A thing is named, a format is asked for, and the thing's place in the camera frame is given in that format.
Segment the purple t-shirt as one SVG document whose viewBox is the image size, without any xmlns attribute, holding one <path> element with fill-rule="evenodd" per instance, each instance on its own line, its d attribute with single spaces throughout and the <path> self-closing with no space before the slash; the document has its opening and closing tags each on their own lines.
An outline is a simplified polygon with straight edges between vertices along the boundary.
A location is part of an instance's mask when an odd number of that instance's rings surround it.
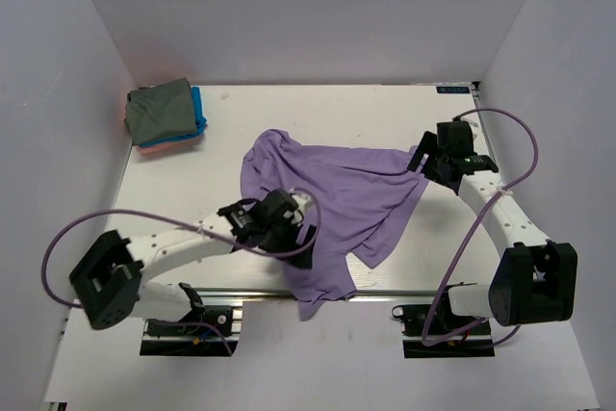
<svg viewBox="0 0 616 411">
<path fill-rule="evenodd" d="M 276 189 L 302 189 L 320 206 L 308 216 L 321 225 L 313 266 L 282 267 L 301 321 L 313 318 L 327 301 L 355 295 L 348 254 L 374 269 L 394 251 L 428 184 L 423 175 L 408 170 L 412 155 L 395 149 L 303 145 L 278 129 L 262 133 L 244 155 L 242 196 L 262 199 Z"/>
</svg>

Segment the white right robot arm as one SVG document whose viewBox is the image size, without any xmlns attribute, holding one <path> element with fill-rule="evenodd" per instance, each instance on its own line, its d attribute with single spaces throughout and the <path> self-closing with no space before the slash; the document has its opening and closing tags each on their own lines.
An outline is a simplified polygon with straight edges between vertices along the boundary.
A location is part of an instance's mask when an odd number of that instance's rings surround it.
<svg viewBox="0 0 616 411">
<path fill-rule="evenodd" d="M 496 163 L 475 152 L 470 123 L 440 122 L 423 134 L 408 165 L 452 190 L 476 215 L 500 255 L 488 285 L 442 281 L 426 321 L 448 333 L 470 319 L 502 326 L 566 321 L 573 315 L 578 255 L 531 222 L 503 184 Z"/>
</svg>

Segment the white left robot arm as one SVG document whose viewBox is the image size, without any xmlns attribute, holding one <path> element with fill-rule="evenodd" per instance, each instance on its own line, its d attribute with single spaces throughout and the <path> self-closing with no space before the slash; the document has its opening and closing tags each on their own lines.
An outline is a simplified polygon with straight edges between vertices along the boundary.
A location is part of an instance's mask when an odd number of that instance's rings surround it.
<svg viewBox="0 0 616 411">
<path fill-rule="evenodd" d="M 187 283 L 164 284 L 159 276 L 238 250 L 308 270 L 320 226 L 306 218 L 319 209 L 306 191 L 274 190 L 262 200 L 241 199 L 222 207 L 198 223 L 175 221 L 166 232 L 123 238 L 108 231 L 97 238 L 69 281 L 94 330 L 142 318 L 192 333 L 205 322 L 200 296 Z"/>
</svg>

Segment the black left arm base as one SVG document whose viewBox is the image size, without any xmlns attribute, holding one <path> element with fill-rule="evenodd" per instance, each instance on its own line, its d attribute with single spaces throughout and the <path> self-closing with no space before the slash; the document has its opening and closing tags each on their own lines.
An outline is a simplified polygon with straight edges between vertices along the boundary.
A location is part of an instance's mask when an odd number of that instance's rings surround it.
<svg viewBox="0 0 616 411">
<path fill-rule="evenodd" d="M 148 320 L 140 356 L 230 357 L 238 345 L 242 308 L 206 305 L 197 324 L 171 325 Z"/>
</svg>

